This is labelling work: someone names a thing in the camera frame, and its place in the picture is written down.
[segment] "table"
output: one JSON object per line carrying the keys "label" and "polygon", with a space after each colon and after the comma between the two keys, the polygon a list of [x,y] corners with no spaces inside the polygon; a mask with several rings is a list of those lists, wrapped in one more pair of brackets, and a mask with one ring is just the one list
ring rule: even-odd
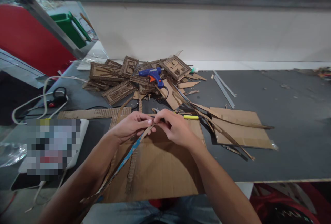
{"label": "table", "polygon": [[[76,70],[72,64],[64,76],[88,78],[88,71]],[[212,71],[199,72],[207,79],[196,86],[197,94],[188,98],[206,107],[224,107],[226,98],[211,80]],[[296,71],[220,71],[219,75],[237,94],[233,98],[235,108],[257,112],[261,122],[275,126],[267,130],[269,138],[279,151],[247,148],[255,161],[244,161],[238,155],[216,144],[206,126],[202,125],[206,145],[213,157],[223,166],[235,182],[299,181],[331,178],[331,84],[317,76],[308,76]],[[282,88],[286,84],[290,89]],[[82,82],[60,79],[50,89],[65,86],[69,102],[65,109],[86,109],[96,105],[109,107],[100,92],[90,92],[81,88]],[[121,106],[127,99],[116,103]],[[134,107],[133,100],[127,106]],[[143,111],[152,113],[167,105],[143,100]],[[86,159],[90,151],[108,130],[110,119],[91,119],[76,166],[69,170],[66,178]],[[7,137],[7,142],[23,141],[24,128],[18,126]],[[0,189],[8,189],[17,175],[19,163],[0,168],[2,182]]]}

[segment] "forearm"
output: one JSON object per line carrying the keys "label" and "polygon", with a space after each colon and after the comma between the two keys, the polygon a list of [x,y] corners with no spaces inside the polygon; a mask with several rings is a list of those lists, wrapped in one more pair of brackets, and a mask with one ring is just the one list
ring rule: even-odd
{"label": "forearm", "polygon": [[82,165],[55,193],[43,210],[39,223],[69,223],[85,207],[80,201],[93,195],[101,186],[119,143],[105,135]]}
{"label": "forearm", "polygon": [[215,213],[222,223],[261,223],[252,205],[231,177],[203,146],[190,152]]}

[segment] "green container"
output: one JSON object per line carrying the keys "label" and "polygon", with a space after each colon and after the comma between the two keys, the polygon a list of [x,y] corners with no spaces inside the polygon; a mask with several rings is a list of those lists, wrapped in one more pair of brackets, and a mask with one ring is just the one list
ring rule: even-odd
{"label": "green container", "polygon": [[77,45],[80,49],[86,45],[85,40],[80,36],[77,29],[73,26],[73,23],[77,26],[78,30],[84,35],[87,41],[91,42],[91,38],[87,35],[84,28],[78,22],[78,20],[69,12],[69,14],[56,14],[50,16],[56,24],[68,35],[68,37]]}

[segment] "white wall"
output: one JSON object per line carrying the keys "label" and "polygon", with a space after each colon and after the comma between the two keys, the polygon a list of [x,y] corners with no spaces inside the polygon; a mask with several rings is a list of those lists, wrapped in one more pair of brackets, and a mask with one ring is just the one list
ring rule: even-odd
{"label": "white wall", "polygon": [[331,61],[331,12],[83,3],[108,55],[153,61]]}

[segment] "blue glue gun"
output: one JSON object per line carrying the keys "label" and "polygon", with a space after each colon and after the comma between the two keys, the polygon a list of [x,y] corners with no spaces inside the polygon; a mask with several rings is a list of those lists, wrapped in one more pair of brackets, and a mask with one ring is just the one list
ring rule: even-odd
{"label": "blue glue gun", "polygon": [[164,83],[162,79],[160,78],[160,74],[164,69],[162,68],[156,68],[156,69],[147,69],[142,70],[138,74],[139,76],[146,77],[148,76],[151,79],[151,82],[157,81],[158,82],[158,88],[161,89],[164,87]]}

